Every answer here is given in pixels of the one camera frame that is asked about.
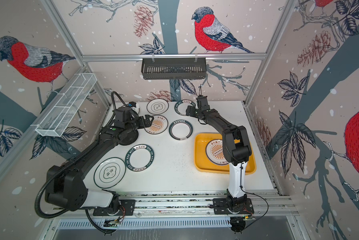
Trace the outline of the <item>orange sunburst plate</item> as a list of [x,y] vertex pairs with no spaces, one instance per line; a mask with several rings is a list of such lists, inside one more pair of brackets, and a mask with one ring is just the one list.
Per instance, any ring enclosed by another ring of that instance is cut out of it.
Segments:
[[151,135],[158,135],[163,133],[168,127],[168,120],[162,115],[154,115],[154,119],[150,127],[144,130]]
[[206,145],[206,156],[215,165],[225,166],[228,164],[223,154],[222,140],[216,139]]

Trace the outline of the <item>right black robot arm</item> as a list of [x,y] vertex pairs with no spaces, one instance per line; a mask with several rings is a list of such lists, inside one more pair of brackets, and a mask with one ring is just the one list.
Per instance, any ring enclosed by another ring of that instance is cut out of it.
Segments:
[[238,213],[247,204],[245,191],[245,170],[252,155],[251,144],[244,126],[237,126],[224,119],[217,110],[211,109],[207,97],[199,95],[197,105],[190,106],[186,115],[197,118],[212,126],[222,136],[222,150],[229,163],[229,185],[227,189],[227,208]]

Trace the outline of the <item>yellow plastic bin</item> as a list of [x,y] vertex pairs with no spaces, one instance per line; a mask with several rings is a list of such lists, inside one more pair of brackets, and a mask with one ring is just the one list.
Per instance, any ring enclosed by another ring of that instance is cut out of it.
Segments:
[[229,174],[229,163],[225,166],[218,166],[213,164],[206,156],[206,145],[216,139],[222,140],[221,134],[200,133],[195,137],[194,165],[200,172]]

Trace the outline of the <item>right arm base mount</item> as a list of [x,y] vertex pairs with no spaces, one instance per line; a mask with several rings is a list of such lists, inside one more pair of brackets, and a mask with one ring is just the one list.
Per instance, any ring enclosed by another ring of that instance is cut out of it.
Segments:
[[209,208],[213,209],[215,215],[253,215],[254,209],[251,199],[243,196],[241,198],[226,197],[213,199]]

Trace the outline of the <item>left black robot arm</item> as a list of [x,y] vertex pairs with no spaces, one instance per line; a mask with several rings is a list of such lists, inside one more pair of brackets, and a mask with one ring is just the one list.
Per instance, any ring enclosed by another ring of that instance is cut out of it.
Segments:
[[100,191],[89,190],[84,179],[105,154],[118,145],[133,144],[138,139],[138,130],[149,128],[153,120],[151,115],[140,117],[127,104],[114,108],[110,120],[99,130],[89,147],[62,166],[53,166],[47,171],[46,182],[35,198],[35,213],[43,219],[93,208],[117,213],[120,209],[119,195],[106,187]]

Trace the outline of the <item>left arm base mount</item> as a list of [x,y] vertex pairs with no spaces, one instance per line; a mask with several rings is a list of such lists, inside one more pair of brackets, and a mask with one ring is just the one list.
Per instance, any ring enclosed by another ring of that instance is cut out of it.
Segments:
[[93,215],[96,217],[132,216],[135,203],[135,200],[116,200],[109,207],[95,208]]

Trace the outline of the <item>green lettered rim plate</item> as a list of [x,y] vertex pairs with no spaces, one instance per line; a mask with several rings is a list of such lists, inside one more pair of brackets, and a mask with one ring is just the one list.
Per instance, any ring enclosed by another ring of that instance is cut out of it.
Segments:
[[133,172],[149,168],[154,161],[154,150],[151,146],[140,144],[132,147],[125,156],[126,167]]

